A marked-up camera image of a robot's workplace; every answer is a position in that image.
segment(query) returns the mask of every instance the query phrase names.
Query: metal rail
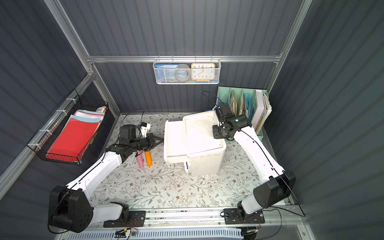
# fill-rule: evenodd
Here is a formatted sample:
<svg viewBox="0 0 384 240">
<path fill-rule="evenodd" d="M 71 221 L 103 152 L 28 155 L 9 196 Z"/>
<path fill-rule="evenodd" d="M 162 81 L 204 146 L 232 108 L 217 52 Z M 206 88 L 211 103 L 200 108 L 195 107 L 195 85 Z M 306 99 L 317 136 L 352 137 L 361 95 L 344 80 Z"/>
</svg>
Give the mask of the metal rail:
<svg viewBox="0 0 384 240">
<path fill-rule="evenodd" d="M 289 209 L 290 211 L 301 213 L 296 205 L 280 205 L 279 207 Z M 220 216 L 220 212 L 224 208 L 229 207 L 194 207 L 194 208 L 177 208 L 177 209 L 138 209 L 146 211 L 144 228 L 189 228 L 189 227 L 249 227 L 254 223 L 243 223 L 226 225 L 225 219 Z M 280 209 L 282 221 L 277 211 L 263 212 L 265 223 L 263 226 L 279 226 L 282 225 L 304 225 L 308 224 L 305 217 L 300 217 L 290 212 Z M 102 224 L 95 223 L 90 225 L 86 230 L 101 230 Z"/>
<path fill-rule="evenodd" d="M 89 56 L 89 63 L 153 63 L 155 59 L 169 62 L 218 61 L 222 63 L 277 63 L 279 56 Z"/>
<path fill-rule="evenodd" d="M 93 72 L 87 74 L 84 79 L 80 82 L 80 84 L 76 87 L 76 91 L 79 94 L 82 94 L 88 86 L 92 83 L 95 78 Z M 77 96 L 75 90 L 73 90 L 68 99 L 64 100 L 64 102 L 59 106 L 55 113 L 46 121 L 46 123 L 42 126 L 41 129 L 49 129 L 52 124 L 57 120 L 57 118 L 62 114 L 60 110 L 66 109 L 66 107 L 72 102 L 70 98 L 75 98 Z M 38 131 L 32 140 L 28 144 L 37 144 L 44 136 L 44 131 Z M 24 149 L 19 153 L 19 155 L 13 160 L 13 162 L 8 166 L 8 168 L 3 172 L 0 176 L 0 200 L 3 198 L 5 193 L 11 188 L 16 179 L 20 176 L 20 174 L 24 171 L 27 165 L 35 156 L 35 152 L 32 151 L 29 147 L 25 146 Z"/>
<path fill-rule="evenodd" d="M 296 35 L 299 32 L 299 29 L 304 21 L 305 16 L 307 15 L 308 9 L 310 8 L 311 4 L 312 0 L 303 0 L 300 4 L 300 8 L 295 16 L 295 20 L 293 21 L 290 31 L 288 32 L 288 36 L 284 42 L 283 49 L 281 50 L 280 61 L 276 64 L 276 67 L 274 68 L 271 77 L 267 82 L 266 89 L 268 93 L 271 93 L 271 90 L 276 82 L 277 77 L 279 76 L 281 68 L 284 65 L 284 62 L 288 56 L 288 53 L 291 50 Z"/>
<path fill-rule="evenodd" d="M 63 33 L 67 37 L 67 40 L 71 44 L 73 50 L 75 51 L 76 55 L 80 59 L 84 68 L 86 69 L 86 71 L 96 73 L 96 76 L 98 79 L 95 81 L 95 85 L 97 86 L 97 89 L 99 90 L 104 101 L 108 102 L 109 109 L 111 110 L 112 114 L 115 117 L 118 117 L 120 110 L 119 110 L 115 100 L 113 99 L 112 95 L 108 91 L 108 89 L 105 85 L 105 82 L 103 81 L 102 77 L 98 73 L 96 67 L 91 65 L 87 61 L 87 57 L 89 56 L 88 51 L 85 48 L 83 42 L 81 41 L 79 35 L 77 34 L 74 26 L 71 23 L 71 20 L 69 19 L 68 15 L 66 14 L 60 1 L 59 0 L 44 0 L 44 2 L 47 5 L 50 12 L 52 13 L 56 22 L 60 26 L 61 30 L 63 31 Z"/>
</svg>

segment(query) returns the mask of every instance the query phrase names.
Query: black wire basket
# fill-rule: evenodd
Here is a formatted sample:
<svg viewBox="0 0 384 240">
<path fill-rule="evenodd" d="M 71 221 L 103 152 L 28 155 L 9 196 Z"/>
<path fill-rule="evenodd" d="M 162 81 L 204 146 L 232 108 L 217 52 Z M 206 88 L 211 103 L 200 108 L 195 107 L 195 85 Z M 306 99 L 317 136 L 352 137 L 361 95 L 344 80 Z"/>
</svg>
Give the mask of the black wire basket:
<svg viewBox="0 0 384 240">
<path fill-rule="evenodd" d="M 98 128 L 95 131 L 91 139 L 87 142 L 87 144 L 82 148 L 80 153 L 76 156 L 67 156 L 67 155 L 48 153 L 48 150 L 53 145 L 57 137 L 61 134 L 61 131 L 64 129 L 71 114 L 74 114 L 79 109 L 96 111 L 98 107 L 103 107 L 103 106 L 107 107 L 106 112 L 104 114 L 105 116 L 109 111 L 108 102 L 104 100 L 85 97 L 85 96 L 76 96 L 76 98 L 74 98 L 71 101 L 71 103 L 66 107 L 66 109 L 60 113 L 59 117 L 52 123 L 50 128 L 43 130 L 45 131 L 45 133 L 41 138 L 38 146 L 28 145 L 28 147 L 33 151 L 35 151 L 36 155 L 43 161 L 62 162 L 67 164 L 80 165 L 82 156 L 86 152 L 89 145 L 92 144 L 93 140 L 95 139 L 98 133 L 98 129 L 100 128 Z"/>
</svg>

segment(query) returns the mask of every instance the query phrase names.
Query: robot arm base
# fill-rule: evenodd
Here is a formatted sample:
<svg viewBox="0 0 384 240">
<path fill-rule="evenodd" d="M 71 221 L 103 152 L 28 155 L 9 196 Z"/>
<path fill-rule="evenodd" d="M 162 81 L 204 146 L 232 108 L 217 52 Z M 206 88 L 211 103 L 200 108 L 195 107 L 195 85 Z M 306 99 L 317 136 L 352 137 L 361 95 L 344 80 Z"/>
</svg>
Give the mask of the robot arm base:
<svg viewBox="0 0 384 240">
<path fill-rule="evenodd" d="M 254 188 L 253 194 L 247 196 L 243 201 L 239 202 L 239 217 L 246 217 L 246 215 L 253 214 L 260 209 L 266 209 L 288 197 L 291 191 L 284 181 L 291 189 L 296 181 L 296 177 L 292 171 L 284 172 L 280 176 L 270 178 L 271 179 L 269 181 Z"/>
</svg>

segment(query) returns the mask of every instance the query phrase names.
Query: table surface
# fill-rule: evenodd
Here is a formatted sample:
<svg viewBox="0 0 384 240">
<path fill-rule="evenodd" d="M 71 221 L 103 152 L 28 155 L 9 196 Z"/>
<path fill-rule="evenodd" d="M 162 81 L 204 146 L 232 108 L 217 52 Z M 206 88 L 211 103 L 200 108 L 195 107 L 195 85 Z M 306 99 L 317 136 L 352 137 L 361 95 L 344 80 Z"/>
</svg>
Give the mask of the table surface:
<svg viewBox="0 0 384 240">
<path fill-rule="evenodd" d="M 164 137 L 167 120 L 181 121 L 187 114 L 144 114 L 142 121 L 150 123 L 149 132 Z M 109 144 L 115 142 L 124 124 L 139 124 L 141 114 L 120 115 Z M 130 209 L 228 207 L 236 206 L 260 185 L 257 171 L 236 141 L 226 140 L 225 158 L 218 174 L 200 177 L 186 176 L 183 163 L 167 164 L 163 145 L 151 151 L 152 167 L 143 156 L 139 168 L 135 154 L 111 172 L 91 196 L 91 205 L 122 202 Z"/>
</svg>

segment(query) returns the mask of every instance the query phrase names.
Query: red folder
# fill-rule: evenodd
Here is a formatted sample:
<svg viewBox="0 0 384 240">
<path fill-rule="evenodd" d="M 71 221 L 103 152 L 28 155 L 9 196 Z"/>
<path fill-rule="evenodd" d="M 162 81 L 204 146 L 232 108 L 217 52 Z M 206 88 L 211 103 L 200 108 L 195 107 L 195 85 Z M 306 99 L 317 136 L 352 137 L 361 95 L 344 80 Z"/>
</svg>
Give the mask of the red folder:
<svg viewBox="0 0 384 240">
<path fill-rule="evenodd" d="M 98 122 L 82 122 L 73 118 L 69 119 L 61 134 L 47 151 L 48 153 L 46 157 L 50 159 L 77 162 L 78 155 L 89 142 L 98 126 Z"/>
</svg>

